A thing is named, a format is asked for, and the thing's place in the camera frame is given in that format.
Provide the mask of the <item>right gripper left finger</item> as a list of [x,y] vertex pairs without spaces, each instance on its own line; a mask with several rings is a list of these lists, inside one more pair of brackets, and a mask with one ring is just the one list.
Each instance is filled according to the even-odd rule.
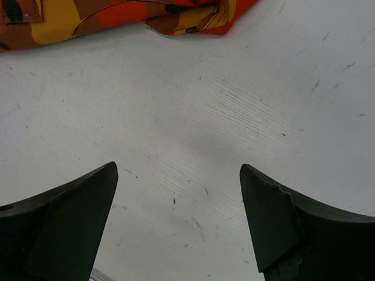
[[1,206],[1,280],[89,280],[117,183],[109,162]]

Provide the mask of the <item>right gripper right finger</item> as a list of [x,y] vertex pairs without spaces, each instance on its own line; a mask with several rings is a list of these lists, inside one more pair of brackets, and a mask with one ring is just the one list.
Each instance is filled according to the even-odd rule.
[[373,280],[374,218],[314,200],[244,164],[240,185],[265,280]]

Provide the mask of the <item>orange camouflage trousers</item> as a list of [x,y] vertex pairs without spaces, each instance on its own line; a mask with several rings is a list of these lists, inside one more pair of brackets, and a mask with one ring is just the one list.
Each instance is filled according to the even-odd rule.
[[164,35],[224,35],[257,0],[2,0],[1,51],[63,42],[143,22]]

